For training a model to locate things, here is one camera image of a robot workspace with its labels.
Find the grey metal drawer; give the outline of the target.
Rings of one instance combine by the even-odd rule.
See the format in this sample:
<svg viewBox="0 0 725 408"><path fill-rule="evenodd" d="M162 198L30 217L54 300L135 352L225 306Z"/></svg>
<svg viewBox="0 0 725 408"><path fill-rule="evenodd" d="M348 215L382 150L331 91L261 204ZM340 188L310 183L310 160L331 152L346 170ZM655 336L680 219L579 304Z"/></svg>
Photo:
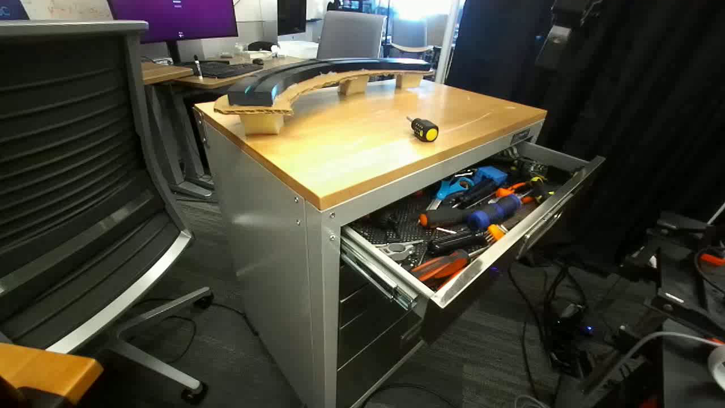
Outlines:
<svg viewBox="0 0 725 408"><path fill-rule="evenodd" d="M603 162L534 143L491 154L346 224L342 270L403 311L448 309L542 241Z"/></svg>

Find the black yellow stubby screwdriver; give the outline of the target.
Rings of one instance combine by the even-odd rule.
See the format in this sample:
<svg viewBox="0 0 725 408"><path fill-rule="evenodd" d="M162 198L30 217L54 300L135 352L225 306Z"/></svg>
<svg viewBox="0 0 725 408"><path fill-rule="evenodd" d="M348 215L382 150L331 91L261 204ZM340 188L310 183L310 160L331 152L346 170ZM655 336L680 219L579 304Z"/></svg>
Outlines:
<svg viewBox="0 0 725 408"><path fill-rule="evenodd" d="M411 118L409 120L411 134L424 143L435 143L440 135L440 126L433 120L426 118Z"/></svg>

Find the blue tool in drawer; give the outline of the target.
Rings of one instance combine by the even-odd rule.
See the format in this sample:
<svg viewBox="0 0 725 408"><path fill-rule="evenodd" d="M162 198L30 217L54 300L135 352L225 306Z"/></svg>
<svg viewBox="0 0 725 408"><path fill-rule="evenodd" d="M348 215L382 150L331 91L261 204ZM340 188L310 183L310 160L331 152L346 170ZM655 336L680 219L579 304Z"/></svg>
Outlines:
<svg viewBox="0 0 725 408"><path fill-rule="evenodd" d="M444 199L468 193L476 185L482 185L485 181L491 181L494 185L501 185L508 179L508 174L494 165L480 165L463 170L460 174L452 174L450 179L444 179L435 193L435 204L441 204Z"/></svg>

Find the grey metal tool cabinet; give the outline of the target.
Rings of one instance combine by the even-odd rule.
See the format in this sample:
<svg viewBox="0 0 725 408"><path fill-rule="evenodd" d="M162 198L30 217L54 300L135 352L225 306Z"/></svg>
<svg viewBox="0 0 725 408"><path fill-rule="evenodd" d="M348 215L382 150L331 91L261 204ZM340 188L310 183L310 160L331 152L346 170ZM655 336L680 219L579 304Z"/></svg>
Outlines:
<svg viewBox="0 0 725 408"><path fill-rule="evenodd" d="M376 208L534 135L542 108L424 82L322 89L274 135L197 106L241 306L305 408L337 406L340 234ZM418 141L411 118L440 126Z"/></svg>

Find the wooden curved support stand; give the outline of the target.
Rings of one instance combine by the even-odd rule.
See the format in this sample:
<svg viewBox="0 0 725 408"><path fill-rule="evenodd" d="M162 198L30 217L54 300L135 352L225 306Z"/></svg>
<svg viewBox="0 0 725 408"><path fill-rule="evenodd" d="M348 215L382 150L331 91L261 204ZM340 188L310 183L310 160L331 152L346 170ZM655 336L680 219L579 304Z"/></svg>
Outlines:
<svg viewBox="0 0 725 408"><path fill-rule="evenodd" d="M398 89L414 89L424 73L397 73L397 75L344 75L337 84L323 84L313 79L310 84L296 84L290 93L281 96L272 106L236 106L225 96L216 98L213 108L224 116L238 116L246 134L278 134L286 118L295 114L292 105L305 93L337 85L342 98L361 96L374 76L392 76Z"/></svg>

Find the black curved panel part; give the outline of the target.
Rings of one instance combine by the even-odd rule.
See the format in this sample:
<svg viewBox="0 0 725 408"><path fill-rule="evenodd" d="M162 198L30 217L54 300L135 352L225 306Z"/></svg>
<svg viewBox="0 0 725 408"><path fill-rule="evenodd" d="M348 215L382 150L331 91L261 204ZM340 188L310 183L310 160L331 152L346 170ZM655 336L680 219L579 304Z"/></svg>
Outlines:
<svg viewBox="0 0 725 408"><path fill-rule="evenodd" d="M365 57L334 57L334 59L308 59L290 65L258 69L225 93L236 106L272 106L281 96L290 93L296 84L310 84L322 79L323 84L337 84L344 75L372 73L427 73L429 65L420 59L365 59Z"/></svg>

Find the grey background office chair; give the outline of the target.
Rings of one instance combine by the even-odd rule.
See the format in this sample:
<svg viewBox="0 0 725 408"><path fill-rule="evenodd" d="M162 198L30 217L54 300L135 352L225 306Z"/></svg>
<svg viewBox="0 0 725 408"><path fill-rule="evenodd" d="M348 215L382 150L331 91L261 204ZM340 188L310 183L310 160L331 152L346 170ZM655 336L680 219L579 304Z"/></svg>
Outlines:
<svg viewBox="0 0 725 408"><path fill-rule="evenodd" d="M325 12L318 34L318 59L332 57L381 57L384 18L359 12Z"/></svg>

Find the black keyboard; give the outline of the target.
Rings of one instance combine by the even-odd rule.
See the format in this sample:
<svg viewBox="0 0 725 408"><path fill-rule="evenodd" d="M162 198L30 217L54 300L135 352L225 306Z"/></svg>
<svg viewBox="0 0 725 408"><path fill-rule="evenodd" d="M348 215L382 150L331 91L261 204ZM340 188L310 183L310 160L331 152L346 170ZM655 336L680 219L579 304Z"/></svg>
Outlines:
<svg viewBox="0 0 725 408"><path fill-rule="evenodd" d="M224 63L224 60L195 60L193 63L195 73L202 76L236 76L236 75L246 75L261 69L258 63Z"/></svg>

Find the wooden background desk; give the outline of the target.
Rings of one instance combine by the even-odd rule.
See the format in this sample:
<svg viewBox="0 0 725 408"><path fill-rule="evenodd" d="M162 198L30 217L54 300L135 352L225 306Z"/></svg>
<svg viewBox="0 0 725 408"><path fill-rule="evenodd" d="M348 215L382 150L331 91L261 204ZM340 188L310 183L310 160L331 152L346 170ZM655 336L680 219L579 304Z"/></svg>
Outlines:
<svg viewBox="0 0 725 408"><path fill-rule="evenodd" d="M245 75L236 75L236 76L197 76L189 68L184 65L161 65L161 63L151 63L151 60L143 60L139 63L139 76L144 85L151 84L185 84L199 91L224 91L232 84L238 84L239 79L245 79Z"/></svg>

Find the purple screen monitor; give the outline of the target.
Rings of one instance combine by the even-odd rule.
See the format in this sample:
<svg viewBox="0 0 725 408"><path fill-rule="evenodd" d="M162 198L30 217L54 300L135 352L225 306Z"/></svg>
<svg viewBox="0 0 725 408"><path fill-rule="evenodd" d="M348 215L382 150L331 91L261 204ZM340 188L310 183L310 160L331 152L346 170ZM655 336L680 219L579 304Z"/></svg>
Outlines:
<svg viewBox="0 0 725 408"><path fill-rule="evenodd" d="M232 0L105 0L114 20L144 20L144 43L236 35Z"/></svg>

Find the grey mesh office chair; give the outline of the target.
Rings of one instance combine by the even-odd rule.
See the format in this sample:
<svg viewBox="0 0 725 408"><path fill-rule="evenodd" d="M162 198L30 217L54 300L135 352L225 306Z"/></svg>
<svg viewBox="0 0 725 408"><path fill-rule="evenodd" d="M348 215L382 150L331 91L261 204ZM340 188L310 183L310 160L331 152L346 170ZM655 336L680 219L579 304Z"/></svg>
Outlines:
<svg viewBox="0 0 725 408"><path fill-rule="evenodd" d="M129 309L193 234L150 134L137 20L0 22L0 330L9 344L74 353L104 338L197 404L205 383L125 339L184 306Z"/></svg>

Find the black curtain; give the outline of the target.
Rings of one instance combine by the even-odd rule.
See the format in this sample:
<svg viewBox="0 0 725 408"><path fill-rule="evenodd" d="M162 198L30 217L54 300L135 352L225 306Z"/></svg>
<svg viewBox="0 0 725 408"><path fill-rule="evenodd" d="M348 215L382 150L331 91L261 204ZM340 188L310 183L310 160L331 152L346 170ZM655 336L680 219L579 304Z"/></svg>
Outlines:
<svg viewBox="0 0 725 408"><path fill-rule="evenodd" d="M725 0L463 0L445 82L542 106L542 144L603 160L562 254L613 262L659 212L725 201Z"/></svg>

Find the orange black handled screwdriver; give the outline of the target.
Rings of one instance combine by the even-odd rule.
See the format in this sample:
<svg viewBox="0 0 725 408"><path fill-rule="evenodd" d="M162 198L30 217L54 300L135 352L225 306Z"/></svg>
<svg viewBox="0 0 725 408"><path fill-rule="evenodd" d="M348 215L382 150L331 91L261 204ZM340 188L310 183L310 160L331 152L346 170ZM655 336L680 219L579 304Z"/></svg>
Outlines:
<svg viewBox="0 0 725 408"><path fill-rule="evenodd" d="M452 226L452 224L463 224L470 215L472 215L472 208L435 208L435 210L424 210L416 217L416 224L424 228Z"/></svg>

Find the orange handled pliers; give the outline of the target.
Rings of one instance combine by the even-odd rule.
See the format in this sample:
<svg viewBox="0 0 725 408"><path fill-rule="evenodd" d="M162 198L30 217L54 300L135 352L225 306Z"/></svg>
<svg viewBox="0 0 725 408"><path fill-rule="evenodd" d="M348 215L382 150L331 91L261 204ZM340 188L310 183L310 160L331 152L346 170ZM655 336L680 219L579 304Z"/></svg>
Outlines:
<svg viewBox="0 0 725 408"><path fill-rule="evenodd" d="M463 270L468 255L463 252L452 252L448 255L435 255L411 267L411 275L420 281L433 285L435 281L445 281Z"/></svg>

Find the blue black handled screwdriver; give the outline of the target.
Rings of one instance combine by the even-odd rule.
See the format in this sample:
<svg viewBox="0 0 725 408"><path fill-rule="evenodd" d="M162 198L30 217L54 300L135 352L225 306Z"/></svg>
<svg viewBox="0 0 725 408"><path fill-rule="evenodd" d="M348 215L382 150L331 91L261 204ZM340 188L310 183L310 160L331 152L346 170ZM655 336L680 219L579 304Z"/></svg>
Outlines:
<svg viewBox="0 0 725 408"><path fill-rule="evenodd" d="M513 215L518 205L521 205L518 194L501 198L499 201L472 210L472 215L466 219L466 226L472 230L486 228L489 224L503 222L510 215Z"/></svg>

